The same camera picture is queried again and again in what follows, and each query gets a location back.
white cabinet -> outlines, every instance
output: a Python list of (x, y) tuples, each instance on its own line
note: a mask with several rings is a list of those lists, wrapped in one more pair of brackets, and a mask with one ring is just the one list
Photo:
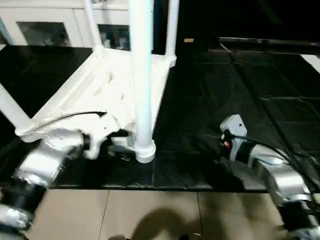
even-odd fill
[[(80, 29), (83, 46), (91, 48), (93, 41), (91, 39), (86, 13), (83, 9), (75, 9), (74, 14)], [(130, 49), (129, 9), (94, 9), (93, 15), (96, 24), (98, 24), (102, 43), (106, 48)], [(151, 42), (153, 43), (153, 30), (151, 33)]]
[[(93, 14), (105, 47), (130, 49), (129, 0), (95, 3)], [(93, 46), (83, 0), (0, 0), (0, 18), (13, 45)]]
[(73, 9), (0, 8), (14, 45), (82, 47)]

beige floor tile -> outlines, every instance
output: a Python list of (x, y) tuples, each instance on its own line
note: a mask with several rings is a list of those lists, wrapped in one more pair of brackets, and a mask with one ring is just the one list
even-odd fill
[(30, 240), (98, 240), (108, 190), (50, 190), (36, 213)]
[(286, 236), (269, 194), (199, 193), (206, 240), (281, 240)]
[(201, 232), (196, 192), (111, 190), (100, 240), (177, 240), (192, 232)]

white frame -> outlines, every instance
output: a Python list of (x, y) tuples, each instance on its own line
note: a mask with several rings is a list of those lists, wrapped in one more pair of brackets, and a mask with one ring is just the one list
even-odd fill
[[(91, 39), (90, 28), (86, 19), (86, 11), (84, 9), (74, 9), (74, 15), (79, 26), (79, 31), (85, 48), (94, 46)], [(97, 25), (124, 25), (129, 26), (129, 11), (128, 10), (93, 10), (94, 20)], [(151, 46), (153, 46), (153, 26), (154, 19), (152, 14), (151, 23)]]
[(61, 8), (0, 8), (0, 17), (14, 45), (28, 45), (17, 22), (63, 23), (71, 47), (83, 47), (73, 9)]

cabinet door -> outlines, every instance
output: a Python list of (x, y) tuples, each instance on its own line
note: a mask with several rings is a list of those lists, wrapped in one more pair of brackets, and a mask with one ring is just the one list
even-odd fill
[[(75, 9), (74, 14), (84, 47), (92, 48), (93, 41), (85, 11)], [(106, 48), (130, 50), (129, 11), (95, 9), (93, 15), (100, 31), (102, 43)], [(153, 42), (153, 30), (151, 31), (151, 42)]]
[(1, 8), (14, 45), (83, 47), (72, 9)]

table surface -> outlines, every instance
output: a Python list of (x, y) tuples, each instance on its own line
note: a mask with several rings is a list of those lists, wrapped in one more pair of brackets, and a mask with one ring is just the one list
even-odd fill
[[(87, 48), (6, 46), (0, 51), (1, 84), (32, 117), (90, 55)], [(263, 192), (245, 166), (219, 157), (220, 123), (240, 114), (248, 136), (290, 150), (320, 183), (319, 73), (299, 55), (197, 53), (179, 55), (170, 70), (148, 164), (133, 156), (67, 161), (55, 188)], [(26, 153), (0, 116), (0, 185)]]

